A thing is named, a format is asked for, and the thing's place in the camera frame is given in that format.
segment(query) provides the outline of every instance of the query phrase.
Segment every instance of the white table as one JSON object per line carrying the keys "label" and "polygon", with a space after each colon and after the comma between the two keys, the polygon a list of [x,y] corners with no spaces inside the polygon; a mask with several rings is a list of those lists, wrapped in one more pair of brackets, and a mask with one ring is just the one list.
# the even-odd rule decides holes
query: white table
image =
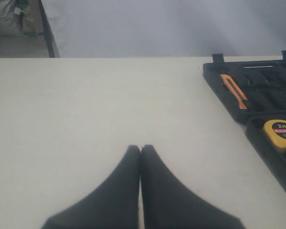
{"label": "white table", "polygon": [[0,229],[40,228],[105,180],[129,144],[154,144],[247,229],[286,229],[286,193],[204,81],[205,62],[0,59]]}

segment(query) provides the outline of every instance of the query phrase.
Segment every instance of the tape measure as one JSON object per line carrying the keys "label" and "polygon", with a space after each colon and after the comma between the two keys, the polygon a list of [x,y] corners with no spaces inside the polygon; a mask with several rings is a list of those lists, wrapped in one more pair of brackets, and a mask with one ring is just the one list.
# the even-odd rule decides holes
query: tape measure
{"label": "tape measure", "polygon": [[286,152],[286,121],[275,119],[267,121],[263,131],[268,136],[274,147],[280,152]]}

